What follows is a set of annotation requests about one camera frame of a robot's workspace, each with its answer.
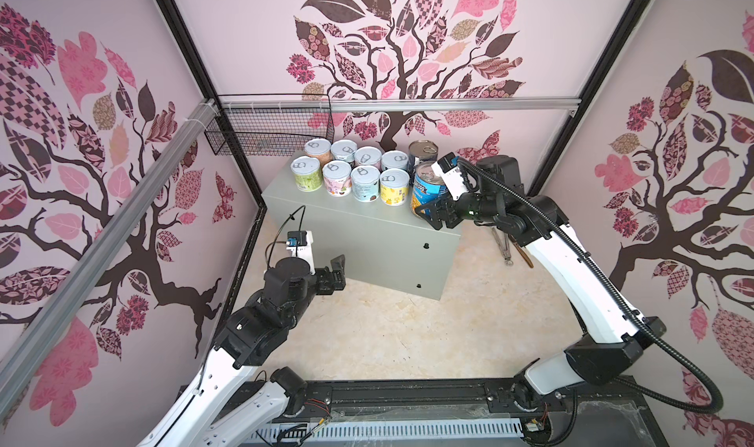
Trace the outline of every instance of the black wire basket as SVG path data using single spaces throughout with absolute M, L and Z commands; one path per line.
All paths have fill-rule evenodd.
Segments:
M 257 156 L 290 156 L 307 141 L 333 141 L 330 98 L 325 94 L 221 95 L 224 115 L 215 117 L 204 134 L 216 155 L 232 155 L 227 134 L 238 138 L 241 152 Z

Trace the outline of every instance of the tin can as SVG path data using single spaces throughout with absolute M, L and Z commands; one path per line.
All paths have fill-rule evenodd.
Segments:
M 436 176 L 432 170 L 432 163 L 421 163 L 416 167 L 416 175 L 414 176 L 414 192 L 411 195 L 411 210 L 413 210 L 416 216 L 421 217 L 419 213 L 416 213 L 416 207 L 440 197 L 447 191 L 448 188 L 445 187 L 445 181 L 443 181 L 441 177 Z
M 403 151 L 388 151 L 382 155 L 382 170 L 403 169 L 409 164 L 409 155 Z
M 356 143 L 351 140 L 335 141 L 330 147 L 330 151 L 333 153 L 333 160 L 346 161 L 352 167 L 357 149 Z
M 320 162 L 315 158 L 308 156 L 296 158 L 290 163 L 290 169 L 296 178 L 298 190 L 311 192 L 322 187 L 322 169 L 320 169 Z
M 331 146 L 330 141 L 324 138 L 315 138 L 306 142 L 304 152 L 310 158 L 319 159 L 320 168 L 323 168 L 325 164 L 333 160 L 333 153 L 329 150 Z
M 409 145 L 409 164 L 406 172 L 409 173 L 409 183 L 414 182 L 416 166 L 426 161 L 437 161 L 437 145 L 429 140 L 414 141 Z
M 388 169 L 379 176 L 379 197 L 388 205 L 401 205 L 409 195 L 409 173 L 403 169 Z
M 374 166 L 379 169 L 382 151 L 374 146 L 363 146 L 356 150 L 356 166 Z
M 379 197 L 379 170 L 374 166 L 356 166 L 351 172 L 353 197 L 358 201 L 375 201 Z
M 351 193 L 351 165 L 345 161 L 331 161 L 322 168 L 327 193 L 345 197 Z

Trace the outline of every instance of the aluminum rail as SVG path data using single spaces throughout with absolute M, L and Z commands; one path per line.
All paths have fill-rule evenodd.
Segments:
M 115 212 L 99 238 L 71 270 L 42 311 L 8 351 L 0 365 L 0 417 L 5 416 L 44 358 L 67 330 L 81 304 L 95 287 L 165 185 L 204 125 L 217 115 L 213 100 L 203 100 L 183 122 L 144 178 Z
M 327 109 L 326 101 L 317 100 L 260 100 L 250 101 L 243 96 L 220 96 L 222 108 L 232 109 Z M 507 97 L 504 99 L 385 99 L 333 100 L 331 111 L 346 112 L 446 112 L 449 110 L 576 110 L 577 97 Z

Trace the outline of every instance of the wallpaper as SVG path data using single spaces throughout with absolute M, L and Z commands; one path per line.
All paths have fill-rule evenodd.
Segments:
M 153 0 L 0 4 L 5 355 L 201 96 Z M 139 442 L 193 377 L 255 214 L 233 159 L 200 136 L 2 420 L 0 443 Z
M 177 1 L 222 94 L 328 94 L 333 102 L 577 96 L 628 2 Z M 211 22 L 212 2 L 233 6 L 223 24 Z M 222 49 L 228 36 L 232 50 Z M 266 39 L 275 43 L 260 48 L 257 40 Z M 412 111 L 337 113 L 333 120 L 337 139 L 384 151 L 421 139 L 435 141 L 441 154 L 474 160 L 503 151 L 518 158 L 527 182 L 565 115 Z M 309 125 L 325 119 L 313 115 Z M 251 161 L 264 186 L 285 159 Z
M 650 401 L 671 445 L 754 445 L 750 3 L 657 0 L 545 190 L 615 285 L 722 389 L 714 415 Z M 659 352 L 632 367 L 637 381 L 709 403 Z

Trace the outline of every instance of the gray metal box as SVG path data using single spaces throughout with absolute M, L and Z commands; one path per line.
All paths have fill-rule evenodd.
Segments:
M 329 267 L 332 258 L 345 254 L 349 278 L 439 300 L 461 238 L 460 227 L 435 231 L 411 212 L 410 200 L 398 207 L 380 199 L 363 203 L 352 195 L 332 197 L 324 185 L 302 192 L 290 169 L 292 160 L 262 195 L 277 226 L 306 205 L 304 228 L 314 235 L 315 266 Z M 286 231 L 297 227 L 289 224 L 281 235 L 283 241 Z

